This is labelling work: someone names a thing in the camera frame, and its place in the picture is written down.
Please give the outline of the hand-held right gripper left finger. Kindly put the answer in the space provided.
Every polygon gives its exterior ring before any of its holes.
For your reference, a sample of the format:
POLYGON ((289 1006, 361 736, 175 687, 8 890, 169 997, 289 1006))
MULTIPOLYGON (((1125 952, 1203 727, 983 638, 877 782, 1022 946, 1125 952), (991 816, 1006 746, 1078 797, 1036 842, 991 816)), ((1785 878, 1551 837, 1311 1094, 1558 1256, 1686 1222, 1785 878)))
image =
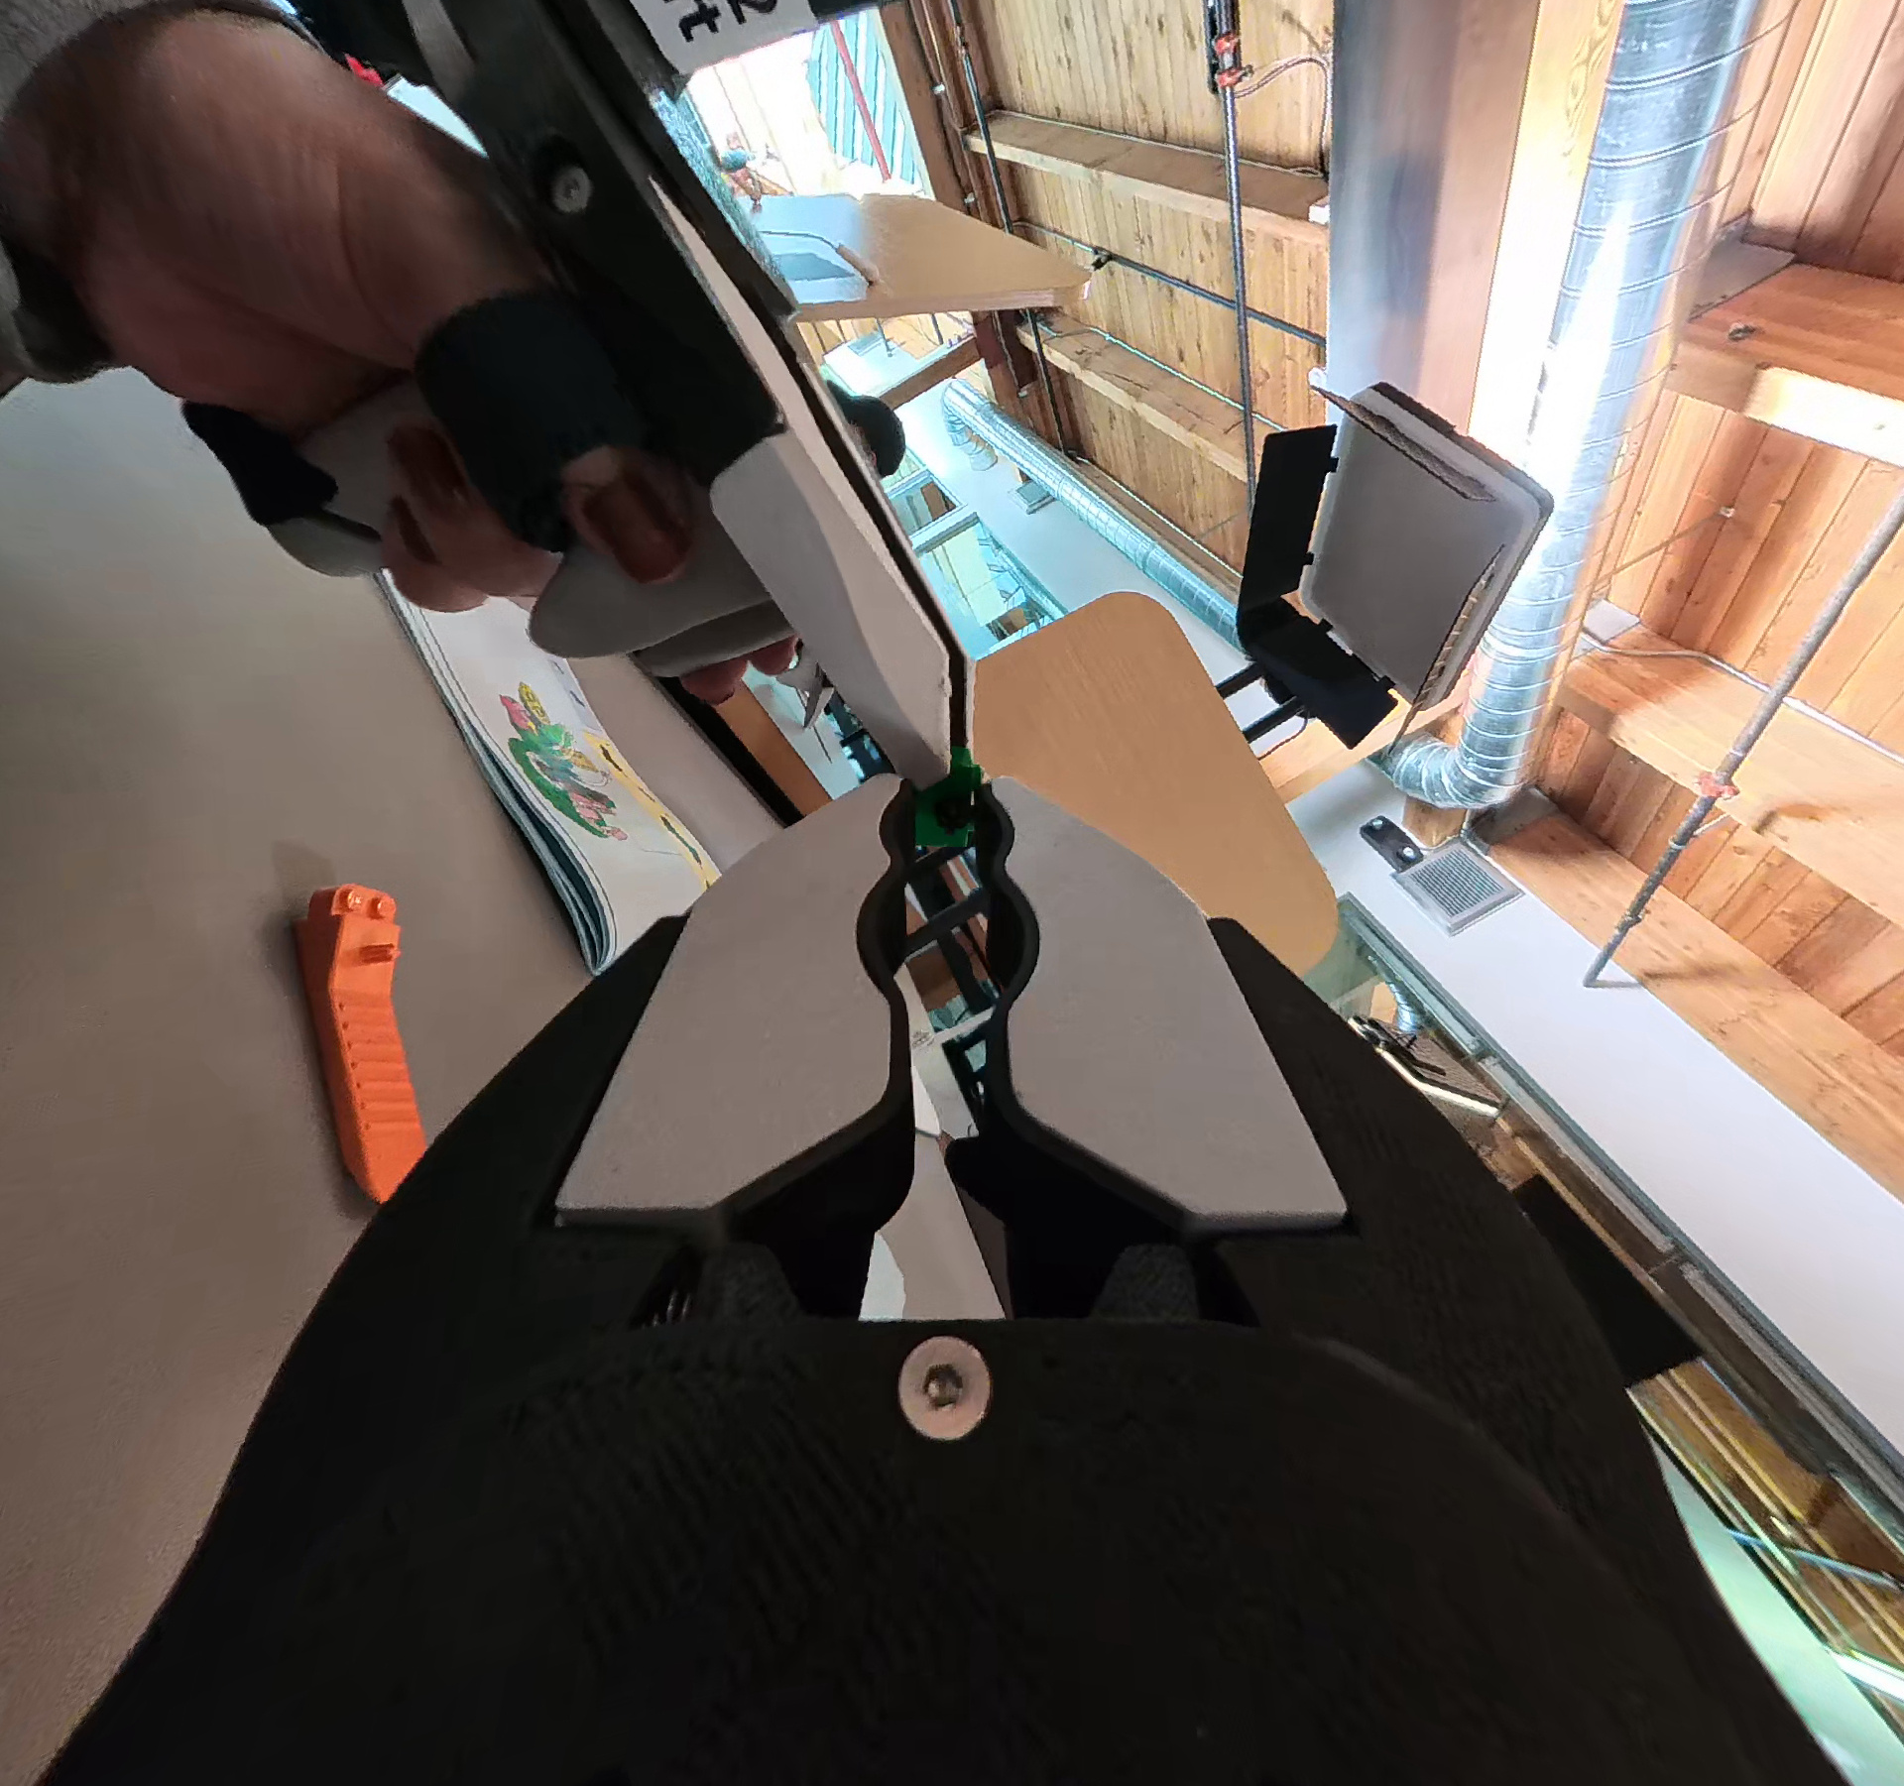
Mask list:
POLYGON ((895 985, 912 807, 882 777, 708 889, 561 1180, 558 1226, 758 1247, 804 1310, 862 1316, 915 1176, 895 985))

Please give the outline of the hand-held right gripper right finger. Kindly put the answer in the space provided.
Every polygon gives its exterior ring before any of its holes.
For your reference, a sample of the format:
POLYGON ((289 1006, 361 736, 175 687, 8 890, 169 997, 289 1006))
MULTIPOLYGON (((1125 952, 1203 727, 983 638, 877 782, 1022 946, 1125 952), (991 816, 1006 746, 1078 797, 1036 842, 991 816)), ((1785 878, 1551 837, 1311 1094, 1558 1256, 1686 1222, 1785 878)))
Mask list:
POLYGON ((987 964, 958 1191, 998 1226, 1007 1313, 1083 1319, 1127 1250, 1191 1275, 1232 1239, 1347 1226, 1344 1189, 1198 905, 1022 782, 979 822, 987 964))

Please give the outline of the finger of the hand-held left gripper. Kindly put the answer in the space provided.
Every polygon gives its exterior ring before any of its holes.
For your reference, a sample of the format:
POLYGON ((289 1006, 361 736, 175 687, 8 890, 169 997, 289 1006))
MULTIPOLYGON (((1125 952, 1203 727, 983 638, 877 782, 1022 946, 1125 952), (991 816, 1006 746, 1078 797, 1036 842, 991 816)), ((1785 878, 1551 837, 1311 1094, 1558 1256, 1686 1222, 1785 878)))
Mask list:
POLYGON ((728 223, 685 210, 656 175, 650 202, 769 399, 769 428, 713 478, 720 529, 897 772, 953 775, 970 663, 845 412, 728 223))

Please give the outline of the small green lego piece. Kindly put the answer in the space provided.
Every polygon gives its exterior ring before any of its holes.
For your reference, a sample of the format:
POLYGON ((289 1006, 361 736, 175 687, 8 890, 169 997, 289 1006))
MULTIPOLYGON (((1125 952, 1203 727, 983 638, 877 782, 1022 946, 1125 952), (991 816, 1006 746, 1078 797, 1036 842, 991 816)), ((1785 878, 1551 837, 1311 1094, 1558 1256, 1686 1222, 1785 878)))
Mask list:
POLYGON ((915 790, 914 844, 917 855, 965 852, 976 838, 987 777, 968 746, 953 746, 949 772, 915 790))

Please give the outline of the orange lego brick separator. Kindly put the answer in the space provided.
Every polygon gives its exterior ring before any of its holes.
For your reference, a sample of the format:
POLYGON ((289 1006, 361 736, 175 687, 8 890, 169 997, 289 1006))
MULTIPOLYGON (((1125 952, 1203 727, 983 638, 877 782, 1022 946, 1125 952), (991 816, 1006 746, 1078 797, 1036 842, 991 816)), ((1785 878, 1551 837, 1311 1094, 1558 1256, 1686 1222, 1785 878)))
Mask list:
POLYGON ((383 1206, 427 1149, 394 1007, 396 900, 359 885, 317 890, 293 935, 347 1174, 383 1206))

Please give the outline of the lego instruction booklet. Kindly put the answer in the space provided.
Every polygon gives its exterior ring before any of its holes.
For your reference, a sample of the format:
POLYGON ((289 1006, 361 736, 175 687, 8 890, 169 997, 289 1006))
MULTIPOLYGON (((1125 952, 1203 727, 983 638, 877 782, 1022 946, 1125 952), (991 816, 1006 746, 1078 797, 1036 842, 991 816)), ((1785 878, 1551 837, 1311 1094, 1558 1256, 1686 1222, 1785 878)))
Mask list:
POLYGON ((639 779, 584 696, 505 598, 419 608, 382 569, 382 595, 432 679, 464 746, 569 917, 584 964, 608 970, 650 927, 682 917, 717 866, 639 779))

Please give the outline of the person's left hand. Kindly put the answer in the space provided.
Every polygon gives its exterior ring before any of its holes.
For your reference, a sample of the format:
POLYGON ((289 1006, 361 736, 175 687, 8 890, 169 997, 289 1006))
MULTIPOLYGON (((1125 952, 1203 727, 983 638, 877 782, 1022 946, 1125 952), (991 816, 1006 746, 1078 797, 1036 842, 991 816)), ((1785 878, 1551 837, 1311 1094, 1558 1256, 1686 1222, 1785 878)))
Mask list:
POLYGON ((293 32, 210 10, 98 26, 4 123, 4 233, 112 356, 308 442, 452 318, 550 274, 485 160, 293 32))

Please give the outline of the black round object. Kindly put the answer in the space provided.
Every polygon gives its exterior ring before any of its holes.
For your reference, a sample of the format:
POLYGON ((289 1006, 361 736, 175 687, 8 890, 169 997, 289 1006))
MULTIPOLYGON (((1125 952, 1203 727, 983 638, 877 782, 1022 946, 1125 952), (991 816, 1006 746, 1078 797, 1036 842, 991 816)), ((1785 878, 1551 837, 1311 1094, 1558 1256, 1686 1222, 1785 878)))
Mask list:
POLYGON ((840 416, 847 420, 856 439, 862 444, 877 476, 890 480, 900 470, 900 465, 905 465, 909 456, 909 439, 899 415, 880 397, 852 394, 833 379, 827 379, 824 384, 837 409, 840 410, 840 416))

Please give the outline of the rounded plywood panel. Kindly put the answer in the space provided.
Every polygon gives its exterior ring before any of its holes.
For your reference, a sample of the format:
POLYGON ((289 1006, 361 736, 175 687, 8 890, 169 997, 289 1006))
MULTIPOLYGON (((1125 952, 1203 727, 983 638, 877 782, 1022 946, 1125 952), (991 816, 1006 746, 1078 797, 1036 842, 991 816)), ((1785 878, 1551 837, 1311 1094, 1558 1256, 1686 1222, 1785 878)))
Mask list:
POLYGON ((1135 852, 1205 917, 1296 974, 1339 935, 1339 898, 1191 638, 1118 592, 981 660, 970 750, 1135 852))
POLYGON ((1078 265, 936 201, 905 193, 769 196, 744 209, 804 323, 949 314, 1074 315, 1078 265))

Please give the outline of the black flat panel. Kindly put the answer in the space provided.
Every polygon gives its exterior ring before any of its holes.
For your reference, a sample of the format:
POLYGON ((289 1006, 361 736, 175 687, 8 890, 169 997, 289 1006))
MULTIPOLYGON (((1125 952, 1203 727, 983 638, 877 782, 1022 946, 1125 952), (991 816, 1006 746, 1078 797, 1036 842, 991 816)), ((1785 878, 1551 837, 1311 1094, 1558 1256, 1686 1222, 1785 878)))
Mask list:
POLYGON ((1242 682, 1273 700, 1273 717, 1325 727, 1344 748, 1382 727, 1395 706, 1394 684, 1341 648, 1296 601, 1312 563, 1323 491, 1334 475, 1337 434, 1330 425, 1264 439, 1251 505, 1236 634, 1242 682))

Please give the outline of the studio light panel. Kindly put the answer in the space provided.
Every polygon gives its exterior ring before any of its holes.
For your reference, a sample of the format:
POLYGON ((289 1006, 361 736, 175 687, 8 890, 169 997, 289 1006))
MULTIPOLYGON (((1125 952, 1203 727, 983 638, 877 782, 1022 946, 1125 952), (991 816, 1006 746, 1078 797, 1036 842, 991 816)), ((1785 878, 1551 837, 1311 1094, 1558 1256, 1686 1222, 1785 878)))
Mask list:
POLYGON ((1553 514, 1521 467, 1394 385, 1339 416, 1302 572, 1306 611, 1416 711, 1460 687, 1553 514))

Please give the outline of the grey metal pipe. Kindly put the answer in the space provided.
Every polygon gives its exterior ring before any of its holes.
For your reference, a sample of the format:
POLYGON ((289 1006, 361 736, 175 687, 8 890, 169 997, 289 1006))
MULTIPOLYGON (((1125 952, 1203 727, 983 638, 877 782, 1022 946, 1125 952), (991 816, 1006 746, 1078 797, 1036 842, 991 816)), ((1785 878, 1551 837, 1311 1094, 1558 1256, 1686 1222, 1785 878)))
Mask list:
POLYGON ((1632 900, 1620 914, 1607 942, 1597 947, 1587 974, 1583 977, 1584 989, 1601 988, 1607 968, 1614 964, 1629 937, 1643 925, 1650 902, 1661 893, 1678 864, 1684 859, 1686 852, 1691 846, 1691 841, 1705 830, 1705 824, 1719 809, 1719 805, 1738 794, 1738 775, 1748 757, 1756 750, 1759 740, 1775 725, 1775 720, 1795 696, 1802 679, 1809 671, 1827 637, 1832 637, 1834 629, 1848 612, 1854 595, 1866 588, 1866 584, 1870 584, 1870 577, 1882 564, 1900 533, 1903 491, 1895 491, 1890 508, 1886 514, 1882 514, 1859 555, 1846 567, 1844 577, 1821 601, 1821 608, 1809 624, 1807 632, 1800 638, 1795 653, 1786 660, 1776 680, 1762 693, 1753 715, 1746 721, 1744 727, 1738 730, 1719 764, 1703 772, 1691 786, 1691 801, 1686 816, 1670 837, 1664 855, 1652 866, 1652 870, 1649 870, 1632 900))

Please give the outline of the white wall vent grille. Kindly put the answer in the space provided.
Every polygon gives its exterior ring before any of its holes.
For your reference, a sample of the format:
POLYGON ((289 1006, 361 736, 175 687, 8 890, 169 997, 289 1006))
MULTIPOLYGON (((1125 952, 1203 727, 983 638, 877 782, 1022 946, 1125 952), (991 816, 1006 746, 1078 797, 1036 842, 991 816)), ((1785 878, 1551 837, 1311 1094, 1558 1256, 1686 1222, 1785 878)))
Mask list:
POLYGON ((1464 935, 1526 895, 1487 849, 1465 838, 1425 846, 1412 866, 1394 872, 1394 882, 1446 937, 1464 935))

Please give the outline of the silver ventilation duct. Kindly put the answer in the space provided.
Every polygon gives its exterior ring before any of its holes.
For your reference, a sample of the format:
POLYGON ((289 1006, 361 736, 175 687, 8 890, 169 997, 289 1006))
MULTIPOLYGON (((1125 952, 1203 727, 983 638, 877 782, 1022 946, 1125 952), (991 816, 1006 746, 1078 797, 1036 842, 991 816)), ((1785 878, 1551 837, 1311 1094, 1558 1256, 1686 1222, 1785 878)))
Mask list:
POLYGON ((1478 816, 1532 782, 1606 533, 1654 419, 1788 0, 1623 0, 1536 385, 1511 459, 1553 509, 1486 630, 1452 741, 1412 734, 1377 766, 1410 803, 1478 816))

